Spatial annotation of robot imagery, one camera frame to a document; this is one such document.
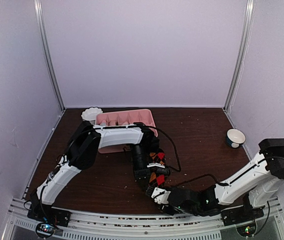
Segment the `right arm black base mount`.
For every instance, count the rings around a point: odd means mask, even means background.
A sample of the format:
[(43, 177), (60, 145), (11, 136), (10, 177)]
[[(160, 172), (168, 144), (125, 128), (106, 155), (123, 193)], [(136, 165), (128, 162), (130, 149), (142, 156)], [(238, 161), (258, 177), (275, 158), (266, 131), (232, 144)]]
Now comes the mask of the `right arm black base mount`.
[(239, 207), (225, 209), (221, 212), (224, 226), (241, 224), (253, 221), (264, 216), (264, 206), (253, 207), (251, 204), (244, 204)]

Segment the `black red argyle sock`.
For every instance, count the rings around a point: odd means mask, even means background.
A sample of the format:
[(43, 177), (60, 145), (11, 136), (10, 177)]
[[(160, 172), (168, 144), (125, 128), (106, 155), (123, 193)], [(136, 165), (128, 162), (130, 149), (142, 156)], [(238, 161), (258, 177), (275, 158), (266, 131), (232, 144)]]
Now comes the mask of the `black red argyle sock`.
[(149, 155), (146, 155), (146, 163), (150, 164), (159, 164), (164, 168), (159, 166), (148, 167), (149, 174), (146, 179), (142, 179), (139, 182), (139, 186), (143, 191), (146, 191), (148, 187), (163, 187), (165, 185), (165, 181), (170, 175), (170, 173), (165, 173), (166, 168), (166, 158), (164, 151), (159, 148), (155, 152), (151, 152)]

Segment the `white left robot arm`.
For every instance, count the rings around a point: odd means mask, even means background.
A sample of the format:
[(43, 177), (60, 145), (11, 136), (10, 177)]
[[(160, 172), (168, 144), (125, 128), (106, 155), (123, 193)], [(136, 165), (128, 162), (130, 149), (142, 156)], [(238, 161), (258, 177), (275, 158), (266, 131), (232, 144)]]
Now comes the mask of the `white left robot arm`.
[(142, 189), (163, 185), (170, 169), (165, 165), (165, 154), (154, 129), (142, 122), (113, 126), (81, 123), (56, 167), (31, 193), (34, 214), (41, 221), (49, 222), (54, 212), (48, 206), (74, 176), (94, 164), (98, 150), (105, 147), (127, 145), (130, 148), (133, 175)]

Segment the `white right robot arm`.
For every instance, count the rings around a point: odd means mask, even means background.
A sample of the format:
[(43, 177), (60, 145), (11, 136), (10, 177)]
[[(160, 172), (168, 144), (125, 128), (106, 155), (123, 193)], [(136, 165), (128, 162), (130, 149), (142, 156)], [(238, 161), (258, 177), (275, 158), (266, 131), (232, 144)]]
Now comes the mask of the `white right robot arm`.
[(146, 195), (169, 215), (188, 213), (194, 216), (215, 216), (242, 195), (246, 204), (238, 210), (241, 220), (248, 221), (284, 182), (284, 138), (266, 138), (260, 151), (250, 162), (222, 182), (202, 191), (178, 187), (148, 187)]

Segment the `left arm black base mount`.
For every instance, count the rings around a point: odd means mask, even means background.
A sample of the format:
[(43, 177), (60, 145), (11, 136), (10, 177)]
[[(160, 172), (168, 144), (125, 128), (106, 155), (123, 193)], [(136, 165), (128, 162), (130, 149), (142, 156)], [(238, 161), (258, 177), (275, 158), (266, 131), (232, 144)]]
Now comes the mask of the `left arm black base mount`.
[(27, 214), (28, 218), (58, 227), (67, 227), (70, 216), (70, 211), (53, 208), (51, 205), (40, 203), (37, 194), (31, 196), (31, 206)]

